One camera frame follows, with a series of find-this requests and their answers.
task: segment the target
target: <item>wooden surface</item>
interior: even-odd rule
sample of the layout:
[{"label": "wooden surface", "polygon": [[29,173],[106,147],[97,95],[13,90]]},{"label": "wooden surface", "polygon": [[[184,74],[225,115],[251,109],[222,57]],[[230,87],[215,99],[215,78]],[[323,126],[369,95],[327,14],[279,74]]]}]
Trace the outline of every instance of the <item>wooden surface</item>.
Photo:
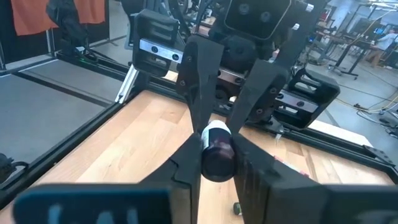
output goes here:
[{"label": "wooden surface", "polygon": [[[190,113],[185,104],[144,91],[36,184],[139,182],[171,156],[191,133]],[[276,142],[270,135],[250,128],[241,133],[320,183],[392,184],[378,170],[297,142]],[[202,178],[199,223],[243,223],[241,217],[232,213],[237,201],[233,180],[216,184]],[[1,224],[13,223],[11,206],[0,212]]]}]

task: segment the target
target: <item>bottle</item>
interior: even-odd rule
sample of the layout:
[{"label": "bottle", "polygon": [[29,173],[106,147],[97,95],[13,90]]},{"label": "bottle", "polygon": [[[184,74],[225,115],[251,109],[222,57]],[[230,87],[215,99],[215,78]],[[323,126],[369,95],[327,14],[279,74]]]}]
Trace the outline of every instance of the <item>bottle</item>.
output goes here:
[{"label": "bottle", "polygon": [[226,124],[214,120],[201,134],[203,152],[201,173],[213,182],[225,182],[235,175],[235,152],[231,146],[231,131]]}]

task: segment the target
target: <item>bolt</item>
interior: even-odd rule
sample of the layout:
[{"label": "bolt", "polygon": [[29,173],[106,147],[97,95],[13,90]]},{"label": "bolt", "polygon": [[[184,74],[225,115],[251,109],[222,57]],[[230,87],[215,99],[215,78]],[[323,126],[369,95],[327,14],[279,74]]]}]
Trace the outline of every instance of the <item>bolt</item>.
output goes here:
[{"label": "bolt", "polygon": [[271,89],[269,90],[269,92],[270,92],[271,94],[275,94],[275,93],[276,93],[276,88],[275,88],[275,87],[271,88]]},{"label": "bolt", "polygon": [[152,52],[153,53],[157,53],[159,50],[157,50],[157,47],[155,47],[155,46],[153,46],[152,48],[151,48],[151,50],[152,50]]},{"label": "bolt", "polygon": [[176,54],[173,54],[172,58],[173,58],[173,60],[179,60],[180,59],[180,57],[178,55],[176,55]]},{"label": "bolt", "polygon": [[241,4],[239,6],[239,13],[241,15],[247,15],[249,14],[249,11],[250,11],[250,6],[248,4]]},{"label": "bolt", "polygon": [[271,13],[263,12],[260,16],[261,22],[269,22],[271,20]]}]

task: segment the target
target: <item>gray floor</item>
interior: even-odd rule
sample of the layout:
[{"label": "gray floor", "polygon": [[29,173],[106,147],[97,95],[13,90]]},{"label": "gray floor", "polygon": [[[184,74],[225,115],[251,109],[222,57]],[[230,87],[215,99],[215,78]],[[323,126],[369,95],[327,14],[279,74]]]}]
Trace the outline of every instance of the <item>gray floor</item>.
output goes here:
[{"label": "gray floor", "polygon": [[[354,61],[355,58],[347,56],[341,66],[350,68]],[[379,67],[371,68],[367,62],[361,62],[354,69],[354,73],[359,75],[358,79],[354,80],[352,76],[344,74],[340,76],[338,72],[329,70],[327,65],[309,65],[308,69],[334,78],[340,84],[341,89],[338,99],[350,105],[359,103],[368,108],[386,98],[393,100],[397,96],[398,72],[395,70]],[[367,137],[374,147],[382,149],[398,162],[398,149],[396,147],[398,139],[390,137],[380,124],[361,118],[356,114],[356,109],[344,105],[339,100],[335,100],[318,119]],[[372,107],[372,109],[376,110],[388,104],[389,101],[385,101]],[[385,118],[398,124],[398,120],[392,119],[388,114],[384,116],[370,114],[369,116],[375,121]]]},{"label": "gray floor", "polygon": [[[111,38],[126,35],[127,17],[120,4],[111,1],[110,11]],[[124,65],[132,57],[132,52],[124,49],[124,39],[96,50]],[[348,57],[343,67],[350,67],[353,60]],[[327,67],[309,65],[308,69],[336,79],[341,85],[338,98],[351,105],[371,106],[393,95],[398,86],[398,72],[370,68],[366,63],[356,68],[357,80],[347,75],[339,76]],[[25,72],[109,101],[115,99],[121,86],[119,81],[61,61]],[[381,103],[373,109],[386,104]],[[33,161],[103,109],[13,75],[0,78],[0,105],[0,152],[27,162]],[[371,117],[379,119],[378,114]],[[398,162],[398,140],[390,137],[382,126],[359,117],[355,109],[340,101],[334,101],[318,120],[366,136],[374,147],[386,151]]]}]

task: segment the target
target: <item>small black object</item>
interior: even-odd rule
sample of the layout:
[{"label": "small black object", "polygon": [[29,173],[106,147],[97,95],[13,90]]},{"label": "small black object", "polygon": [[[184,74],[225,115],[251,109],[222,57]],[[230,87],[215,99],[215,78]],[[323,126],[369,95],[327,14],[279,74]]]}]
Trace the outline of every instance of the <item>small black object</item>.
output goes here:
[{"label": "small black object", "polygon": [[261,22],[269,22],[270,19],[271,19],[271,13],[269,13],[269,12],[263,12],[263,13],[261,14],[261,17],[260,17]]},{"label": "small black object", "polygon": [[13,158],[8,158],[0,153],[0,184],[4,183],[17,170],[17,166],[27,167],[28,163],[14,162]]},{"label": "small black object", "polygon": [[242,215],[241,204],[239,202],[234,203],[233,210],[235,215]]}]

